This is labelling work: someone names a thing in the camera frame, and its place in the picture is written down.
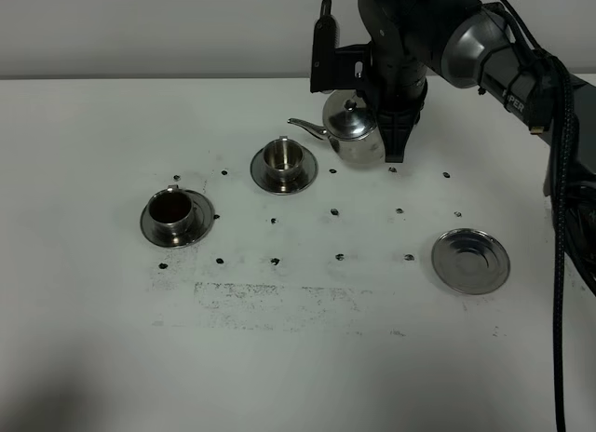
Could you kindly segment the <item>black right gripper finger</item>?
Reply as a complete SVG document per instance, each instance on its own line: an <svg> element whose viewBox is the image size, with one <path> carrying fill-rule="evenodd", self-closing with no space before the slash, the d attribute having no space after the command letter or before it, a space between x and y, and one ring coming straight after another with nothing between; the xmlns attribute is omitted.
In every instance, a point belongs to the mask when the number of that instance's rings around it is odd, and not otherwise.
<svg viewBox="0 0 596 432"><path fill-rule="evenodd" d="M386 163L402 163L413 128L420 120L420 110L377 113L377 127L385 146Z"/></svg>

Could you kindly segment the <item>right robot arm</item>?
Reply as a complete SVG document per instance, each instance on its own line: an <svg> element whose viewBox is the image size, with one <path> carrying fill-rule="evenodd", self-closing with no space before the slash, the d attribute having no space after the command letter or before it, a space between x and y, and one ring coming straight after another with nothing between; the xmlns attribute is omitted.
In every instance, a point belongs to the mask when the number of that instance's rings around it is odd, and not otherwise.
<svg viewBox="0 0 596 432"><path fill-rule="evenodd" d="M562 112L555 58L524 37L505 0L359 0L377 52L372 65L386 85L382 54L427 67L456 88L493 96L544 142ZM570 75L576 133L567 175L566 252L577 270L595 275L595 87Z"/></svg>

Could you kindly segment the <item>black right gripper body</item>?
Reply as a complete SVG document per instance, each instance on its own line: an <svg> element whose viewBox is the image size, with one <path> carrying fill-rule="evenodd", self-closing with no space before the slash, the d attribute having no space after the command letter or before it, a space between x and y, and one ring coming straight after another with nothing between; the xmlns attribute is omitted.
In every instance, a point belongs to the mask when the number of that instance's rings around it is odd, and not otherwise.
<svg viewBox="0 0 596 432"><path fill-rule="evenodd" d="M456 39L463 33L466 0L359 0L371 37L371 81L378 89L375 110L414 125L424 105L427 71L457 88L466 86Z"/></svg>

